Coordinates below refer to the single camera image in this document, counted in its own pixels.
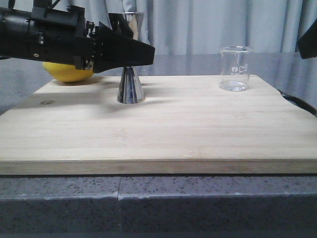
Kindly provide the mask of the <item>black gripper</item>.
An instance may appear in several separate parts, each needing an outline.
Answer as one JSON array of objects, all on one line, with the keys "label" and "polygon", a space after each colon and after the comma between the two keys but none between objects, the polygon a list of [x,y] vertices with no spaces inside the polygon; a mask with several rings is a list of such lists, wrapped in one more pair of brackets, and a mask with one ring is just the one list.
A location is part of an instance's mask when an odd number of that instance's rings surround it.
[{"label": "black gripper", "polygon": [[133,12],[108,16],[112,29],[100,23],[95,43],[89,36],[94,24],[86,21],[82,7],[61,11],[51,4],[35,4],[27,12],[10,4],[0,9],[0,56],[93,68],[94,73],[153,64],[155,48],[133,39]]}]

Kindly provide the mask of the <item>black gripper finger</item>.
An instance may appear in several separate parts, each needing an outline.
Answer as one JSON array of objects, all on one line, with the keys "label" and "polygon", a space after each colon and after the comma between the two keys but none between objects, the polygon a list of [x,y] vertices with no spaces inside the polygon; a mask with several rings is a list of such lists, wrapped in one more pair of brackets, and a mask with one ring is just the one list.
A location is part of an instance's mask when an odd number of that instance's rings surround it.
[{"label": "black gripper finger", "polygon": [[302,59],[317,57],[317,24],[313,23],[299,39],[298,50]]}]

